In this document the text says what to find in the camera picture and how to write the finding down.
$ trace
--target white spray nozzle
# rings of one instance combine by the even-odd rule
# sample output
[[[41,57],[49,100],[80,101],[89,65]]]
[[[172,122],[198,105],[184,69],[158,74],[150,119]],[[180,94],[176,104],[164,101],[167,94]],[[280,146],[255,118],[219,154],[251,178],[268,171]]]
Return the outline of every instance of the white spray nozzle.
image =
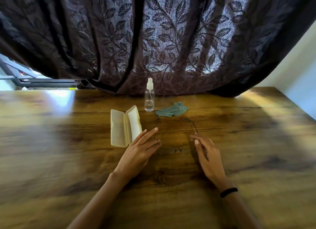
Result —
[[[154,88],[153,79],[151,77],[148,78],[147,89],[152,90]]]

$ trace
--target wooden table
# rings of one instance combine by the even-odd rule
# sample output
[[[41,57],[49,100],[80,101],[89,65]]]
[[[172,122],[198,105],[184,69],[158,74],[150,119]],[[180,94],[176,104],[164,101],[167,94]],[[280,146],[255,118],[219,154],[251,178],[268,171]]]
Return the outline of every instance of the wooden table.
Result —
[[[158,97],[156,109],[189,110],[158,118],[143,98],[97,90],[0,92],[0,228],[67,225],[116,167],[110,110],[137,105],[144,128],[163,147],[113,205],[107,228],[232,228],[218,192],[197,164],[188,137],[211,137],[225,171],[264,228],[316,227],[316,122],[274,88],[237,98]]]

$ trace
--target microfiber cloth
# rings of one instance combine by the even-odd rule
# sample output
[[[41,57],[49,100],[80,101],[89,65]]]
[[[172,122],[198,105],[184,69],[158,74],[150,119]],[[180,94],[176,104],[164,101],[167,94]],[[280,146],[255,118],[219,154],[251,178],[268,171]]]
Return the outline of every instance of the microfiber cloth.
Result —
[[[189,108],[184,106],[182,102],[176,102],[171,107],[155,111],[160,117],[171,117],[172,115],[178,116],[185,113]]]

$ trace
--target black wristband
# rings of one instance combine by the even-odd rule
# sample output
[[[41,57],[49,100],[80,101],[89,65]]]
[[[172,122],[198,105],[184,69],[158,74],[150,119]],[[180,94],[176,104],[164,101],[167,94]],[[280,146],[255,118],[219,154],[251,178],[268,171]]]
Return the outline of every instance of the black wristband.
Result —
[[[221,198],[224,198],[228,194],[231,194],[232,192],[237,192],[237,191],[238,191],[238,189],[236,187],[228,188],[225,191],[222,191],[219,195]]]

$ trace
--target spray bottle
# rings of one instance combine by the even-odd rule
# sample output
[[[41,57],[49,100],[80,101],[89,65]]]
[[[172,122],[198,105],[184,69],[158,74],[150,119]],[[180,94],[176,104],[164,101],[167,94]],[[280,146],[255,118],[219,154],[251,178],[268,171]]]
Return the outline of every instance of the spray bottle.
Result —
[[[155,107],[155,91],[153,79],[148,78],[147,87],[145,89],[145,111],[152,112]]]

